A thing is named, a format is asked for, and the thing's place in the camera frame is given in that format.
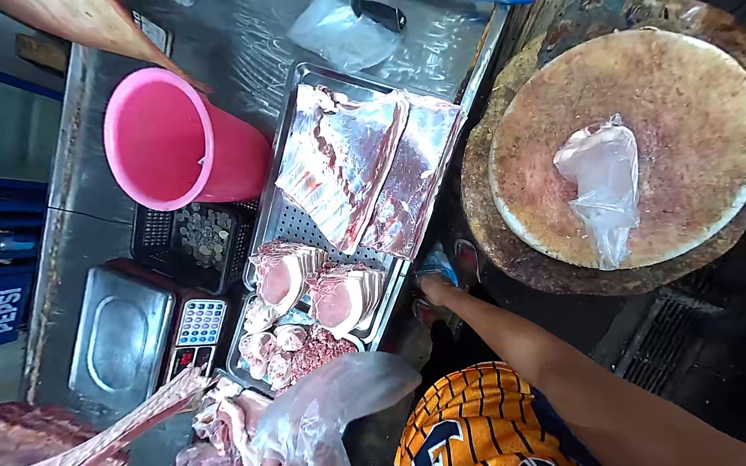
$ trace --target metal tray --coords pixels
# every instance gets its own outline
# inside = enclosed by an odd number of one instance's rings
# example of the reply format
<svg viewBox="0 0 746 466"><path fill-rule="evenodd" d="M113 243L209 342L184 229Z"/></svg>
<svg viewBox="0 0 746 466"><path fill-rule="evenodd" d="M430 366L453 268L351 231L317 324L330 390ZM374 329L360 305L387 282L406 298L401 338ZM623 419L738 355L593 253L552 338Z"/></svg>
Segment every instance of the metal tray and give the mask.
<svg viewBox="0 0 746 466"><path fill-rule="evenodd" d="M367 330L357 329L351 332L365 344L366 350L375 351L378 348L381 334L385 330L390 313L393 311L399 291L402 289L410 263L407 260L380 253L364 246L359 246L354 255L342 254L324 238L313 220L304 211L287 202L281 190L275 187L275 179L278 178L278 171L284 158L284 148L292 130L299 84L326 85L330 90L347 94L354 101L372 101L377 96L387 94L395 89L371 78L343 75L337 71L309 63L301 63L293 69L288 82L289 101L287 101L284 119L281 121L278 132L275 133L273 166L269 171L269 179L264 187L264 192L261 194L260 214L252 237L250 254L255 254L258 251L258 246L272 239L284 239L322 248L329 254L330 260L342 264L361 262L375 269L385 270L387 277L382 300L373 314L370 327ZM428 94L419 90L411 91L417 94ZM255 267L252 263L247 263L243 269L243 284L250 290L254 290L256 283ZM307 310L309 308L309 296L304 296L297 306L302 310ZM239 318L239 327L242 320L243 314Z"/></svg>
<svg viewBox="0 0 746 466"><path fill-rule="evenodd" d="M246 307L249 306L250 302L258 298L256 293L249 293L243 297L243 306L240 310L240 315L246 315ZM306 315L301 309L295 308L290 312L287 312L281 319L278 320L278 325L284 325L287 323L295 323L299 325L313 325L316 321ZM274 398L275 392L272 387L265 381L258 381L250 376L250 372L239 366L240 363L240 350L238 349L238 342L240 342L240 336L243 334L243 318L238 318L238 325L234 329L234 335L232 337L232 344L229 347L229 355L226 357L226 371L232 376L244 388L254 388L261 392L263 395ZM367 346L356 336L350 334L346 337L347 340L353 342L359 352L367 350Z"/></svg>

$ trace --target drain grate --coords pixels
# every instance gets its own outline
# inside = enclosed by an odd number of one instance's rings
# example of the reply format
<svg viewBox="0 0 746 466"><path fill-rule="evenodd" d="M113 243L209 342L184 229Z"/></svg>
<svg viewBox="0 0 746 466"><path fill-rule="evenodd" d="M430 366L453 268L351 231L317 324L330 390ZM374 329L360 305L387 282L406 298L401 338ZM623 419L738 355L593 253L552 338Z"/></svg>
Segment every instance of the drain grate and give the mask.
<svg viewBox="0 0 746 466"><path fill-rule="evenodd" d="M670 288L658 290L647 317L615 366L615 375L660 395L699 338L691 331L705 312L722 309Z"/></svg>

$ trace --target striped jersey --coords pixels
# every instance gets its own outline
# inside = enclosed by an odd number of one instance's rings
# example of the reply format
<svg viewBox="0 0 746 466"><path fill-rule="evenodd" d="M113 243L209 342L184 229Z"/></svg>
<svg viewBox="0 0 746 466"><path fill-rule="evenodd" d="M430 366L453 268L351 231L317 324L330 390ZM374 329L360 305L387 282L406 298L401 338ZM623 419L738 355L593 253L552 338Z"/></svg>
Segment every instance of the striped jersey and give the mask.
<svg viewBox="0 0 746 466"><path fill-rule="evenodd" d="M395 466L574 464L540 426L531 386L503 362L443 377L423 395L396 450Z"/></svg>

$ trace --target perforated tray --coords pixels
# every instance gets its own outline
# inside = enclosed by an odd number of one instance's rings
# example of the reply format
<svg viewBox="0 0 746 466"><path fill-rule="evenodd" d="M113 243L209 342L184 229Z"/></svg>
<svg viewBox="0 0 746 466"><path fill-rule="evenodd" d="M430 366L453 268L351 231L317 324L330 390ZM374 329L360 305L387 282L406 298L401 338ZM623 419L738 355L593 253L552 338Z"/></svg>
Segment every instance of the perforated tray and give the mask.
<svg viewBox="0 0 746 466"><path fill-rule="evenodd" d="M275 180L278 178L278 171L284 158L284 147L286 147L287 138L292 129L299 84L326 85L330 90L347 94L354 101L372 101L377 96L394 90L394 88L372 79L343 75L337 71L309 63L302 63L295 67L288 83L290 93L284 119L275 134L275 158L272 169L269 171L269 179L261 195L260 214L252 238L250 254L255 254L258 251L258 246L272 239L283 239L324 249L331 260L342 264L361 262L375 269L385 270L387 272L385 289L379 307L373 316L372 325L368 330L351 332L365 344L368 351L375 351L379 345L381 334L385 330L385 324L393 311L399 291L402 289L410 263L407 260L380 253L364 246L359 246L353 255L342 254L324 238L310 216L287 202L281 190L275 187ZM255 276L254 265L247 263L243 269L243 284L250 290L254 290L256 283L257 277ZM309 297L305 296L297 306L300 309L303 308L302 310L307 310Z"/></svg>

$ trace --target raw pork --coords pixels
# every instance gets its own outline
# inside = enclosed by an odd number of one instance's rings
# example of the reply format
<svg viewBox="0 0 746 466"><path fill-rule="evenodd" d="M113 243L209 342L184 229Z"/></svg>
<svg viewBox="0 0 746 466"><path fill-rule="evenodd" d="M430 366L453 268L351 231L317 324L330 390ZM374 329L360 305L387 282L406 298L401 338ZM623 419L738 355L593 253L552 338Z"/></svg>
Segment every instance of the raw pork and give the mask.
<svg viewBox="0 0 746 466"><path fill-rule="evenodd" d="M198 437L208 439L209 443L193 444L184 449L177 456L178 466L257 465L257 455L250 441L272 400L253 390L241 389L240 385L223 377L203 396L202 408L192 419L192 427ZM260 464L273 463L264 460Z"/></svg>
<svg viewBox="0 0 746 466"><path fill-rule="evenodd" d="M343 337L378 307L385 272L363 264L327 263L309 283L310 317Z"/></svg>
<svg viewBox="0 0 746 466"><path fill-rule="evenodd" d="M293 129L275 181L344 254L361 241L408 120L405 93L350 101L299 85Z"/></svg>
<svg viewBox="0 0 746 466"><path fill-rule="evenodd" d="M275 239L250 257L258 276L258 295L284 315L307 292L307 277L326 261L326 251Z"/></svg>
<svg viewBox="0 0 746 466"><path fill-rule="evenodd" d="M96 429L80 423L64 408L18 401L0 404L0 466L38 463L95 435ZM126 464L127 457L118 452L103 464Z"/></svg>
<svg viewBox="0 0 746 466"><path fill-rule="evenodd" d="M459 105L406 93L408 123L361 244L413 260L464 123Z"/></svg>
<svg viewBox="0 0 746 466"><path fill-rule="evenodd" d="M238 343L238 349L247 362L252 362L256 359L269 361L269 358L278 349L278 342L275 339L275 335L269 332L244 335L240 339L240 343Z"/></svg>
<svg viewBox="0 0 746 466"><path fill-rule="evenodd" d="M267 380L273 390L289 385L289 366L292 361L293 354L286 351L275 353L269 358Z"/></svg>
<svg viewBox="0 0 746 466"><path fill-rule="evenodd" d="M246 315L243 317L243 330L247 334L258 334L272 327L278 311L275 307L268 305L259 296L246 306Z"/></svg>
<svg viewBox="0 0 746 466"><path fill-rule="evenodd" d="M270 403L272 403L271 399L253 390L244 390L237 398L234 398L234 404L243 409L243 413L246 415L246 433L250 436L250 439L255 436L258 421L261 420L261 416L264 415L264 411Z"/></svg>
<svg viewBox="0 0 746 466"><path fill-rule="evenodd" d="M298 351L307 340L307 331L300 325L279 325L273 331L278 347L284 351Z"/></svg>
<svg viewBox="0 0 746 466"><path fill-rule="evenodd" d="M211 379L201 375L200 367L187 367L116 424L83 444L35 466L102 464L150 427L183 409L210 383Z"/></svg>
<svg viewBox="0 0 746 466"><path fill-rule="evenodd" d="M357 353L359 348L352 342L340 339L337 340L332 334L324 328L315 325L310 327L310 337L300 350L293 354L293 361L289 368L291 384L301 380L318 367L336 359L338 356L347 353ZM276 391L280 396L285 390Z"/></svg>

